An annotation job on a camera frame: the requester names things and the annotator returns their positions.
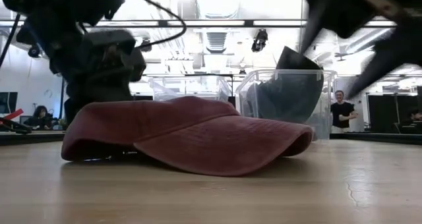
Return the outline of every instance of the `ceiling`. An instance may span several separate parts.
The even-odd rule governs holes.
[[[289,20],[296,22],[303,20],[303,23],[306,23],[307,15],[307,4],[304,0],[154,1],[187,20],[205,19],[208,22],[213,22],[211,19],[213,18],[214,20],[278,21],[273,22],[277,26],[266,28],[268,43],[260,53],[251,51],[253,38],[258,32],[258,28],[189,28],[183,37],[169,43],[155,45],[151,52],[144,54],[145,59],[149,62],[149,73],[237,73],[241,67],[248,70],[274,68],[284,46],[297,49],[299,45],[302,30],[298,27],[289,26],[287,22]],[[13,17],[14,14],[11,14],[4,6],[0,6],[0,26],[4,26],[6,23],[10,24]],[[171,18],[153,6],[147,5],[143,0],[126,0],[113,20],[116,21],[112,22],[114,23],[113,26],[124,28],[135,21],[139,23],[141,20],[171,20]],[[104,22],[102,27],[91,30],[110,30],[111,27],[110,22]],[[160,40],[176,34],[180,29],[130,27],[128,30],[141,42],[145,38],[150,38],[151,41]],[[370,51],[361,47],[352,54],[342,57],[344,60],[341,61],[339,61],[339,57],[335,57],[335,53],[346,52],[351,46],[360,43],[359,40],[373,40],[374,35],[379,34],[382,30],[385,29],[364,28],[346,40],[338,38],[332,32],[324,31],[314,46],[310,48],[307,56],[325,69],[337,71],[344,69],[344,72],[348,72],[344,74],[354,74],[354,72],[359,74],[362,64],[371,55]],[[2,33],[4,36],[7,35],[8,31],[9,28],[3,27]],[[25,45],[17,45],[21,48],[28,48]],[[211,53],[210,47],[224,47],[226,50],[224,53]]]

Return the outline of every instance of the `wooden table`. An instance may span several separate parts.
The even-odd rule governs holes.
[[[0,147],[2,224],[422,223],[422,147],[332,140],[243,178]]]

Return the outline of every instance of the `white ceiling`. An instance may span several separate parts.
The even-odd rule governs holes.
[[[201,19],[197,7],[197,0],[154,1],[157,1],[164,7],[171,9],[174,13],[184,19]],[[221,6],[226,6],[228,3],[236,0],[201,1],[208,1],[208,4],[215,6],[215,9],[214,7],[210,7],[213,11],[222,11],[225,7]],[[306,8],[307,5],[303,0],[239,0],[239,8],[235,18],[257,20],[299,20],[306,19]],[[10,11],[4,7],[0,8],[0,20],[10,19]],[[170,17],[165,13],[157,11],[154,7],[147,5],[143,0],[126,0],[126,3],[119,9],[113,20],[134,21],[157,19],[170,19]],[[160,40],[179,31],[179,29],[176,28],[131,28],[129,30],[139,41],[141,41],[142,38],[150,38],[152,41]],[[175,67],[176,69],[172,72],[175,73],[179,70],[180,63],[183,64],[182,68],[185,69],[185,72],[191,72],[191,70],[212,70],[220,71],[221,73],[227,73],[230,71],[236,73],[241,63],[244,63],[247,68],[274,68],[283,47],[288,46],[295,49],[298,46],[301,35],[301,29],[299,28],[267,28],[266,30],[269,34],[268,45],[264,51],[260,53],[253,53],[251,51],[251,46],[258,28],[224,29],[228,32],[226,41],[227,50],[224,52],[225,55],[220,55],[219,57],[219,55],[207,55],[209,52],[205,50],[204,32],[212,32],[215,30],[215,28],[189,28],[182,38],[167,44],[154,46],[151,52],[144,54],[144,57],[148,62],[161,62],[165,64],[165,66],[168,66],[156,66],[157,72],[161,69],[166,70],[168,68]],[[351,67],[354,71],[360,71],[361,64],[368,57],[368,54],[361,54],[361,56],[358,57],[345,57],[346,60],[342,61],[342,63],[337,63],[337,60],[333,58],[333,55],[335,52],[339,52],[339,48],[341,46],[355,42],[359,38],[370,34],[374,30],[376,29],[362,29],[347,40],[338,39],[332,32],[325,31],[315,42],[315,46],[309,50],[308,57],[316,59],[318,56],[323,55],[318,63],[327,69],[338,70],[340,68]],[[172,58],[189,58],[191,61],[166,61]]]

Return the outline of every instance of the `white wall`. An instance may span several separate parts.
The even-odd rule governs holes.
[[[2,37],[1,49],[5,44]],[[16,110],[32,115],[35,106],[44,105],[59,116],[61,77],[53,75],[46,59],[32,59],[28,52],[13,45],[0,68],[0,92],[18,92]]]

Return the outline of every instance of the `plastic container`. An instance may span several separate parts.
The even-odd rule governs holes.
[[[182,96],[228,101],[231,91],[221,76],[163,76],[149,80],[154,101],[165,101]]]
[[[336,73],[323,70],[255,70],[236,89],[246,117],[309,125],[315,140],[329,139],[330,92]]]

